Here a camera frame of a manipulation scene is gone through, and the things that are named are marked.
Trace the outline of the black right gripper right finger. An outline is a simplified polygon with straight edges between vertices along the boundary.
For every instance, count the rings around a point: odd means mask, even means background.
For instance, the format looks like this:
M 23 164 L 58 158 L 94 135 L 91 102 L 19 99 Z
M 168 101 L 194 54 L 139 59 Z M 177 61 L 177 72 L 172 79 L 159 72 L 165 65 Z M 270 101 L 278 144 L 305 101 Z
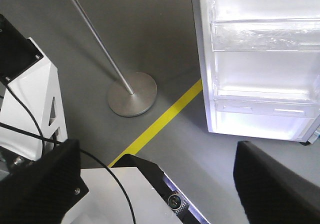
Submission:
M 251 224 L 318 224 L 320 188 L 250 141 L 236 147 L 233 179 Z

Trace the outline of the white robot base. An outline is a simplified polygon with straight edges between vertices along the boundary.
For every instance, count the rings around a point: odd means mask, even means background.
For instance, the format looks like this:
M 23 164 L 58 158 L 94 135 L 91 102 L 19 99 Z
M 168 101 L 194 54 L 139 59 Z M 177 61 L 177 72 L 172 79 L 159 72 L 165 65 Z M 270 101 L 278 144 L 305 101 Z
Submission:
M 68 139 L 58 70 L 30 38 L 0 19 L 0 181 Z M 114 169 L 81 169 L 89 192 L 61 224 L 205 224 L 154 163 L 126 155 Z

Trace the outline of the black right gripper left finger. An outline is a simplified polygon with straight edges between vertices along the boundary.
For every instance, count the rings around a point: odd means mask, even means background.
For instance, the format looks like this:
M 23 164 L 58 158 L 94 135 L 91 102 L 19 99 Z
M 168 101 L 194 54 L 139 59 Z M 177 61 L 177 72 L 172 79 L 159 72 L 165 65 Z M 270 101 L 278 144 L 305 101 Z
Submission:
M 89 193 L 81 178 L 79 141 L 68 139 L 0 182 L 2 224 L 60 224 Z

